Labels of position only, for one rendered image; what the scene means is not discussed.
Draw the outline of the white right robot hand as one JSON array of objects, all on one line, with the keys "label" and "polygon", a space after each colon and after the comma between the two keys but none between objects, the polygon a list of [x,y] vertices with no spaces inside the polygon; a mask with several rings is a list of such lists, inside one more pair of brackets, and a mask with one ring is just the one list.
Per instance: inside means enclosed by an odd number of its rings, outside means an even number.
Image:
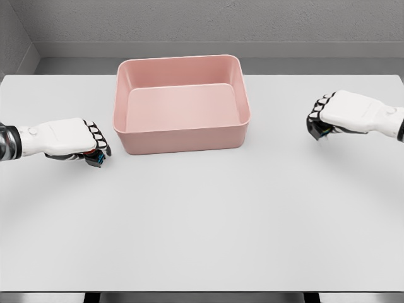
[{"label": "white right robot hand", "polygon": [[333,126],[330,133],[367,134],[375,130],[376,116],[382,108],[382,102],[374,98],[338,90],[315,102],[306,126],[309,121],[323,121]]}]

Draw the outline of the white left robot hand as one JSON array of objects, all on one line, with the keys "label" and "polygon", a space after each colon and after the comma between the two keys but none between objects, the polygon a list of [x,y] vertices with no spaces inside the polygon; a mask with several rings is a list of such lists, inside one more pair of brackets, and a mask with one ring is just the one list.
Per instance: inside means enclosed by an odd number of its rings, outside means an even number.
[{"label": "white left robot hand", "polygon": [[39,124],[38,135],[44,144],[44,155],[53,160],[81,160],[83,154],[102,150],[105,157],[111,148],[93,121],[81,118],[62,119]]}]

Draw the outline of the pink rectangular plastic basket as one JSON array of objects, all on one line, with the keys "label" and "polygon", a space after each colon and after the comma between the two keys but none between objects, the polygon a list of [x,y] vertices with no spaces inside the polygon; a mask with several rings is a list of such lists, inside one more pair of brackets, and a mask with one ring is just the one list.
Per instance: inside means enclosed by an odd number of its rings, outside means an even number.
[{"label": "pink rectangular plastic basket", "polygon": [[112,125],[130,155],[238,148],[250,120],[235,56],[129,59],[117,69]]}]

